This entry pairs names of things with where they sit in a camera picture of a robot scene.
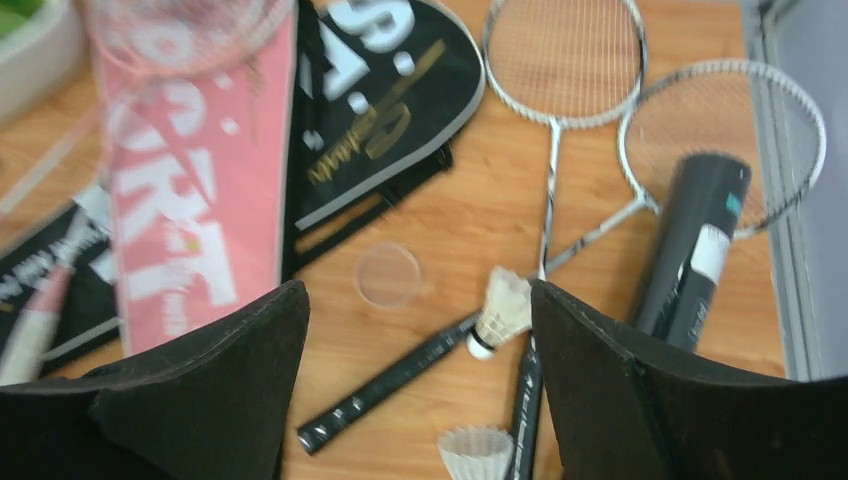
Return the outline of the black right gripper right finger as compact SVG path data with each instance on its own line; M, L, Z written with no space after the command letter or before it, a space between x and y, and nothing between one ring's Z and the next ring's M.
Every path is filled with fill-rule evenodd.
M847 381L719 363L531 285L566 479L843 479Z

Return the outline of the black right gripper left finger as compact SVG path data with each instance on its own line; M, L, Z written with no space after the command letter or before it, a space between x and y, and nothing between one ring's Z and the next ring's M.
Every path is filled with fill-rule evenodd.
M5 479L278 479L303 282L78 378L1 390Z

